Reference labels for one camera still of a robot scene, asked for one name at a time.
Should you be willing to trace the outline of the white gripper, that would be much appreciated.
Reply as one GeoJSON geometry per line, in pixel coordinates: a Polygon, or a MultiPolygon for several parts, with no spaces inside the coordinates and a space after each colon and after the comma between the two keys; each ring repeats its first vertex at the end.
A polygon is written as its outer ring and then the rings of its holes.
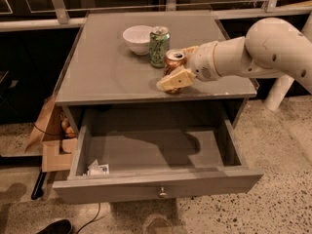
{"type": "Polygon", "coordinates": [[[160,91],[172,91],[192,86],[195,79],[202,82],[216,81],[218,74],[214,64],[214,50],[217,41],[209,42],[200,46],[183,48],[189,58],[188,66],[183,65],[175,68],[169,75],[164,76],[156,83],[160,91]]]}

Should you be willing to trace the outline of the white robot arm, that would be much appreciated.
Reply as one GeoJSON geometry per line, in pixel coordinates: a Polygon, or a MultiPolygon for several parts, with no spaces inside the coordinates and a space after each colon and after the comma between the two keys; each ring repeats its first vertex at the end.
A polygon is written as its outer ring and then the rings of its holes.
{"type": "Polygon", "coordinates": [[[294,82],[312,93],[310,21],[299,31],[283,19],[261,19],[243,37],[189,47],[181,55],[187,62],[164,76],[157,83],[159,90],[167,92],[190,87],[196,80],[211,82],[225,76],[275,77],[264,102],[272,111],[294,82]]]}

